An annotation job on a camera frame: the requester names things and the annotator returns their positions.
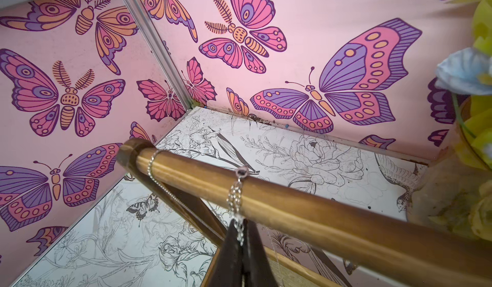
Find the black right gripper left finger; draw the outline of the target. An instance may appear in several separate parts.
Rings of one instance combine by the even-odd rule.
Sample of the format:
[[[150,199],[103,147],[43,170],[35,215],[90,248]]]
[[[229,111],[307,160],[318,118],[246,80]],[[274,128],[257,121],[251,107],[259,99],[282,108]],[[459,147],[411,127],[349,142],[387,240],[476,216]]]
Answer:
[[[242,246],[238,241],[235,221],[231,221],[220,248],[219,257],[211,274],[208,286],[241,287],[242,286]]]

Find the artificial plant in gold pot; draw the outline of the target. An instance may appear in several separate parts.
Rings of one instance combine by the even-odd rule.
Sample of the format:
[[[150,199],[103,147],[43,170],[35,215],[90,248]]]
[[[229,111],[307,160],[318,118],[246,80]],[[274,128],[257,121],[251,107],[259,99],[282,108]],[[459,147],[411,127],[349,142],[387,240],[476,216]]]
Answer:
[[[444,153],[422,176],[407,204],[407,219],[472,240],[491,241],[491,0],[477,3],[474,43],[436,69],[434,95],[444,96]]]

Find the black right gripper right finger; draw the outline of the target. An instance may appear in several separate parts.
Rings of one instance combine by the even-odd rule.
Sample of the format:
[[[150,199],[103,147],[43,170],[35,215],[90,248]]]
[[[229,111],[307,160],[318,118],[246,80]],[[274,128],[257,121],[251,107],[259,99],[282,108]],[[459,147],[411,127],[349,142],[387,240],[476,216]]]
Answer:
[[[244,220],[243,241],[243,279],[244,286],[278,287],[270,268],[267,255],[262,244],[255,222]]]

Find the wooden jewelry display stand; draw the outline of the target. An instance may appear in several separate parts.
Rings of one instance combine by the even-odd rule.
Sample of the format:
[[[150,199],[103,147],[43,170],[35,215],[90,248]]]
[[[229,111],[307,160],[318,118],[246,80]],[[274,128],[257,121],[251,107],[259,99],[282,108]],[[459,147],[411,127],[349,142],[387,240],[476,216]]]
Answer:
[[[159,152],[131,139],[118,163],[148,188],[167,184],[226,207],[231,170]],[[408,286],[490,286],[491,243],[471,241],[300,192],[255,177],[243,183],[241,214]]]

